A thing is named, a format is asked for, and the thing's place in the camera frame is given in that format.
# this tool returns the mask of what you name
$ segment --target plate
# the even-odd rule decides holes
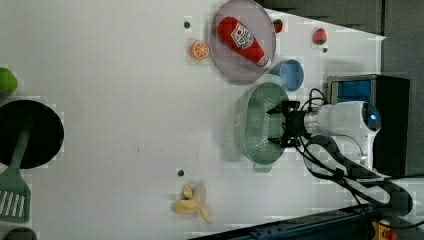
[[[233,51],[219,37],[217,26],[227,16],[242,22],[255,36],[265,54],[272,60],[275,54],[275,29],[269,15],[256,2],[232,0],[216,13],[211,25],[210,47],[218,69],[233,81],[256,81],[266,69]]]

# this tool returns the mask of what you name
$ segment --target black frying pan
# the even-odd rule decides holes
[[[9,165],[23,121],[33,115],[34,125],[21,169],[41,166],[59,152],[64,138],[63,124],[46,105],[19,100],[0,107],[0,162]]]

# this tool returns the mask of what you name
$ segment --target orange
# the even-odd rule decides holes
[[[191,55],[197,59],[204,59],[209,55],[209,46],[204,41],[197,40],[191,45]]]

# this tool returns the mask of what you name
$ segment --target gray spatula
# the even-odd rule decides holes
[[[9,167],[0,174],[0,221],[25,223],[29,220],[31,191],[22,179],[20,165],[31,135],[33,119],[25,120]]]

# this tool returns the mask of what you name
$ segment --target ketchup bottle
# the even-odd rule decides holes
[[[263,68],[271,65],[271,60],[265,55],[255,36],[237,19],[225,17],[218,24],[218,35],[232,50],[256,65]]]

